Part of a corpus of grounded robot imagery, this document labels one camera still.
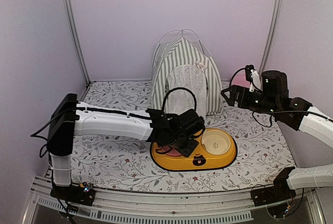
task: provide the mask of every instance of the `black bracket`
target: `black bracket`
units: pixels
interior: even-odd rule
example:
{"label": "black bracket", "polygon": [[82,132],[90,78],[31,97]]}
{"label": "black bracket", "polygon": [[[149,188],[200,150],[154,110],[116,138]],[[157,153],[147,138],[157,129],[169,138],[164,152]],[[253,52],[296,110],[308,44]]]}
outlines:
{"label": "black bracket", "polygon": [[253,199],[254,205],[257,207],[295,197],[295,190],[291,190],[287,183],[288,175],[293,169],[295,169],[295,167],[284,168],[274,179],[273,186],[252,190],[251,198]]}
{"label": "black bracket", "polygon": [[50,196],[59,200],[77,203],[85,206],[92,206],[95,199],[96,191],[90,189],[85,191],[80,185],[56,186],[53,183]]}

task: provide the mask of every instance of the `floral floor mat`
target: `floral floor mat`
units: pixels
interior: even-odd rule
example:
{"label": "floral floor mat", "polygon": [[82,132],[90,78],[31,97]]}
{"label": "floral floor mat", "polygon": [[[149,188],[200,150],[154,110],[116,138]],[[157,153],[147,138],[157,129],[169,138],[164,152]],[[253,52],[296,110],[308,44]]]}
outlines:
{"label": "floral floor mat", "polygon": [[[150,106],[151,82],[95,82],[84,101],[126,110]],[[272,184],[274,177],[294,161],[276,123],[257,124],[251,112],[223,105],[220,116],[207,116],[208,127],[227,131],[236,141],[238,156],[224,169],[169,172],[150,158],[150,143],[106,135],[76,136],[72,154],[73,182],[89,181],[96,187],[141,192],[194,193],[251,188]],[[268,116],[257,115],[268,124]]]}

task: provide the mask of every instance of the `pink object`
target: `pink object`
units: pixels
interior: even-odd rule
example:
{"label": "pink object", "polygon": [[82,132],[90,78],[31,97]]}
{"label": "pink object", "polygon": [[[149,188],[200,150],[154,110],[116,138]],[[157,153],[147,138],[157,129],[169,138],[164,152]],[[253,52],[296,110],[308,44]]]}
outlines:
{"label": "pink object", "polygon": [[251,84],[245,79],[245,74],[237,74],[233,79],[232,85],[239,85],[249,88]]}
{"label": "pink object", "polygon": [[[163,152],[167,152],[169,149],[170,149],[169,146],[164,146],[164,147],[161,148],[161,150],[162,150]],[[173,157],[182,156],[182,155],[181,155],[177,150],[175,150],[174,148],[173,148],[170,152],[166,153],[166,155],[173,156]]]}

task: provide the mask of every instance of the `yellow pet bowl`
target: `yellow pet bowl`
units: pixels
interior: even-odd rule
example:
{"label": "yellow pet bowl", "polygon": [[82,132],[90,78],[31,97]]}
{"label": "yellow pet bowl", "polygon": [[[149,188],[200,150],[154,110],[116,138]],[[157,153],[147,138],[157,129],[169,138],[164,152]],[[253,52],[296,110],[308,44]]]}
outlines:
{"label": "yellow pet bowl", "polygon": [[236,159],[237,146],[233,138],[221,129],[206,129],[196,139],[199,145],[189,157],[158,154],[156,143],[150,146],[152,160],[169,171],[197,171],[221,169],[230,166]]}

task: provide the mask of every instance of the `striped tent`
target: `striped tent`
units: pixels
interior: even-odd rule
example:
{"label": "striped tent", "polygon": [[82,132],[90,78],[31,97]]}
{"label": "striped tent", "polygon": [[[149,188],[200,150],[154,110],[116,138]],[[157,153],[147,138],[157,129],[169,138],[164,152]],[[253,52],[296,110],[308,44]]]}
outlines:
{"label": "striped tent", "polygon": [[167,43],[157,46],[152,60],[152,108],[160,109],[163,98],[168,91],[167,77],[172,70],[181,65],[205,65],[202,70],[207,81],[207,104],[206,115],[216,115],[222,113],[222,100],[220,92],[222,83],[220,73],[211,56],[206,56],[200,41],[191,43],[186,38],[179,37]]}

